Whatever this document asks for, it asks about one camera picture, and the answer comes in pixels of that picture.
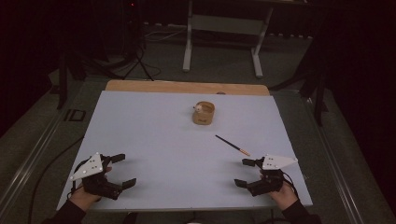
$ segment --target metal frame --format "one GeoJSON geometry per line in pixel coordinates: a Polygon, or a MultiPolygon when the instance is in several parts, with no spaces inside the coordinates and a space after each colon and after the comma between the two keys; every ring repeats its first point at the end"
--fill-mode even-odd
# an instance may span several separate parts
{"type": "Polygon", "coordinates": [[[189,1],[189,16],[187,19],[187,44],[184,53],[183,71],[189,72],[191,66],[191,33],[193,29],[214,32],[235,33],[243,35],[257,35],[259,40],[257,45],[251,49],[254,71],[257,78],[262,78],[262,65],[260,63],[259,52],[262,48],[262,41],[265,37],[269,21],[274,9],[270,7],[264,21],[243,20],[225,17],[214,17],[196,15],[192,13],[192,0],[189,1]]]}

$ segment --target arm sleeve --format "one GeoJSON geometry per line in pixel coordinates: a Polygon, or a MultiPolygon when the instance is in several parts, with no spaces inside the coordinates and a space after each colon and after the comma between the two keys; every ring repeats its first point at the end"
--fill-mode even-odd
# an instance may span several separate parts
{"type": "Polygon", "coordinates": [[[320,224],[320,218],[318,215],[310,215],[308,211],[303,207],[300,200],[292,204],[290,207],[285,209],[283,216],[289,220],[292,224],[320,224]]]}
{"type": "Polygon", "coordinates": [[[80,224],[86,213],[69,200],[61,207],[53,218],[48,218],[42,224],[80,224]]]}

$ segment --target small wooden cup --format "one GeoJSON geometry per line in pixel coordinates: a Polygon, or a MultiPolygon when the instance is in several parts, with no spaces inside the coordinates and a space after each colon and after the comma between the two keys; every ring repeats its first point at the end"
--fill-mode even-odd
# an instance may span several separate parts
{"type": "Polygon", "coordinates": [[[192,121],[199,125],[211,124],[213,116],[215,115],[215,106],[208,101],[201,101],[198,102],[194,108],[197,108],[198,105],[201,106],[201,110],[197,111],[197,109],[195,109],[192,114],[192,121]]]}

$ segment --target white tabletop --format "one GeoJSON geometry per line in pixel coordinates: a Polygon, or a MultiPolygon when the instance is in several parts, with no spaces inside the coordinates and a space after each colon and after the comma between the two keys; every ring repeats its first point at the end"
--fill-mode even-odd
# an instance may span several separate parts
{"type": "MultiPolygon", "coordinates": [[[[103,91],[70,175],[96,152],[126,155],[107,177],[116,184],[137,178],[136,185],[116,201],[102,199],[92,208],[97,210],[274,206],[268,195],[252,197],[234,184],[235,178],[259,180],[259,168],[242,165],[247,156],[216,134],[245,149],[253,160],[265,154],[295,157],[272,96],[103,91]],[[211,125],[192,122],[192,107],[199,101],[215,105],[211,125]]],[[[292,178],[303,205],[311,205],[298,163],[282,170],[292,178]]],[[[70,189],[67,181],[58,208],[70,189]]]]}

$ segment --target paintbrush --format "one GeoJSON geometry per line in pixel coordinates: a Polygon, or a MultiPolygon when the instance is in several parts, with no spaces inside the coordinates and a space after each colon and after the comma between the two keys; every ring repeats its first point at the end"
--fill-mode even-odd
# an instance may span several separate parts
{"type": "Polygon", "coordinates": [[[244,149],[242,149],[242,148],[240,148],[240,147],[238,147],[238,146],[232,144],[231,142],[225,140],[224,138],[222,138],[222,137],[220,137],[220,136],[218,136],[218,135],[216,135],[216,137],[219,138],[219,139],[221,139],[223,142],[227,143],[228,145],[232,146],[232,147],[235,148],[236,150],[238,150],[238,151],[244,153],[244,154],[247,155],[247,156],[250,156],[250,154],[248,154],[248,152],[246,152],[244,149]]]}

